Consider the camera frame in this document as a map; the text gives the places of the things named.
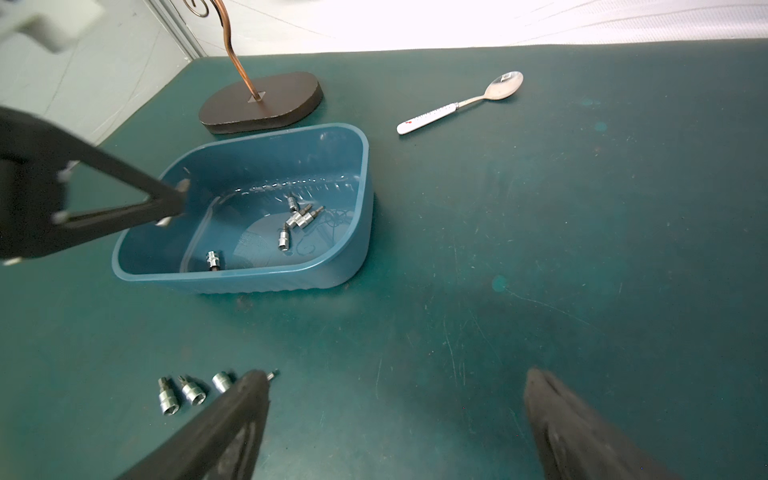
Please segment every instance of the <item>brown oval base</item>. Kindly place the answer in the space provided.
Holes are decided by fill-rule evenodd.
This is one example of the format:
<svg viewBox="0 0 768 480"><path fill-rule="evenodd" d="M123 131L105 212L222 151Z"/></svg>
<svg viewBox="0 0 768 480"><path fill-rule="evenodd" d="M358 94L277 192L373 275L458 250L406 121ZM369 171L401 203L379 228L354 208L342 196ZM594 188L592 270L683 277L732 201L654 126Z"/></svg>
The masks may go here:
<svg viewBox="0 0 768 480"><path fill-rule="evenodd" d="M212 134L280 128L296 123L317 108L323 89L317 77L306 71L252 78L262 99L255 101L244 82L211 95L198 117Z"/></svg>

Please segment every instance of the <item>blue plastic basket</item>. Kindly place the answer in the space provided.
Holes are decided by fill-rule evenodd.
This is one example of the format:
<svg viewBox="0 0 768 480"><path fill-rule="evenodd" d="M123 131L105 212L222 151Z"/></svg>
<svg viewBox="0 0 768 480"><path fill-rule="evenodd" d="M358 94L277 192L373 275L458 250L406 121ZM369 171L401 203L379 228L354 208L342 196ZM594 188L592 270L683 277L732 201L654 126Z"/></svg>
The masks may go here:
<svg viewBox="0 0 768 480"><path fill-rule="evenodd" d="M368 139L357 127L325 124L213 142L175 161L161 179L190 179L184 213L168 227L126 230L112 270L128 282L188 293L330 288L362 266L371 234ZM323 211L277 248L293 195ZM206 254L223 269L208 271Z"/></svg>

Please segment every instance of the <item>white backdrop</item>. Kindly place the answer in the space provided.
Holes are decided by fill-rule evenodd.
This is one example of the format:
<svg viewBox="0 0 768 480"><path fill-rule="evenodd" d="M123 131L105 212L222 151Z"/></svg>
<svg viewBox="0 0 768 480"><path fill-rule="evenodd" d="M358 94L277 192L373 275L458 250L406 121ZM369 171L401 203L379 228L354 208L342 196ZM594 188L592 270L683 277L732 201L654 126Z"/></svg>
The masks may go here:
<svg viewBox="0 0 768 480"><path fill-rule="evenodd" d="M224 2L239 55L768 37L768 0ZM212 5L198 18L173 3L208 55L225 55Z"/></svg>

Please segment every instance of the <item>spoon bowl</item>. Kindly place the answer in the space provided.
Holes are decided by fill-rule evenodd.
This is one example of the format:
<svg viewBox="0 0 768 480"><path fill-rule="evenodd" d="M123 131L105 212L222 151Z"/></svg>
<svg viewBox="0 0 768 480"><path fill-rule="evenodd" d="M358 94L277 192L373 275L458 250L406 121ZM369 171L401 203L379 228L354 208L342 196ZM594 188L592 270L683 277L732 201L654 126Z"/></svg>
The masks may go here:
<svg viewBox="0 0 768 480"><path fill-rule="evenodd" d="M485 100L501 100L515 93L523 83L523 74L519 71L508 71L496 78L485 89Z"/></svg>

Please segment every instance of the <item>socket wrench socket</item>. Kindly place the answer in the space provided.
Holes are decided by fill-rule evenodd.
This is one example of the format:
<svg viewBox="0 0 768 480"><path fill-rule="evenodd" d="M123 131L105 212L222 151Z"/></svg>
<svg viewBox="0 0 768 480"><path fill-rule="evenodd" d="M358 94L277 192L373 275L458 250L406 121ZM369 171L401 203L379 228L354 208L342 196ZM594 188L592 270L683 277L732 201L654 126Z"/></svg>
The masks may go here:
<svg viewBox="0 0 768 480"><path fill-rule="evenodd" d="M286 225L288 228L294 228L296 226L296 221L310 210L312 210L312 204L307 204L304 208L288 217L288 220L286 220Z"/></svg>
<svg viewBox="0 0 768 480"><path fill-rule="evenodd" d="M288 234L288 224L283 224L283 229L280 231L280 239L277 241L277 248L281 252L284 252L290 248L290 235Z"/></svg>
<svg viewBox="0 0 768 480"><path fill-rule="evenodd" d="M300 219L296 220L296 225L298 225L301 228L306 227L312 222L312 220L315 220L315 218L317 218L317 216L320 215L320 212L322 212L323 209L325 209L325 207L320 207L317 210L313 211L311 214L305 214L301 216Z"/></svg>
<svg viewBox="0 0 768 480"><path fill-rule="evenodd" d="M157 380L160 386L160 410L163 415L173 415L179 411L179 402L176 400L174 390L170 387L168 379L161 377Z"/></svg>
<svg viewBox="0 0 768 480"><path fill-rule="evenodd" d="M205 261L208 262L208 270L216 271L221 270L221 260L219 260L218 253L211 250L205 257Z"/></svg>
<svg viewBox="0 0 768 480"><path fill-rule="evenodd" d="M205 392L195 382L191 381L188 376L179 375L179 382L181 382L181 392L187 397L189 403L200 405L202 402L205 402Z"/></svg>
<svg viewBox="0 0 768 480"><path fill-rule="evenodd" d="M216 390L224 393L232 386L232 380L225 372L218 372L214 375L214 386L216 387Z"/></svg>
<svg viewBox="0 0 768 480"><path fill-rule="evenodd" d="M296 213L299 211L299 202L297 202L293 197L288 197L288 208L291 213Z"/></svg>

